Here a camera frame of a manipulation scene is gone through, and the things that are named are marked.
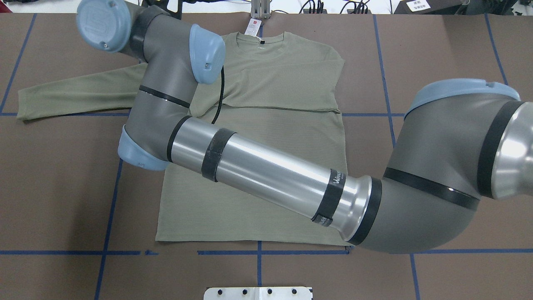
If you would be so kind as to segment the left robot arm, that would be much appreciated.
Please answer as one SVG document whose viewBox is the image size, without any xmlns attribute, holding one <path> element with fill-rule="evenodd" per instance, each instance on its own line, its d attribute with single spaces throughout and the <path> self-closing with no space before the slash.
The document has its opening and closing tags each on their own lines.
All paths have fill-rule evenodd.
<svg viewBox="0 0 533 300">
<path fill-rule="evenodd" d="M 123 0 L 83 0 L 76 21 L 89 45 L 142 61 L 118 154 L 165 172 L 157 241 L 412 253 L 461 234 L 483 197 L 532 194 L 532 104 L 507 85 L 423 87 L 383 177 L 354 178 L 334 97 L 344 61 L 331 46 L 219 36 Z"/>
</svg>

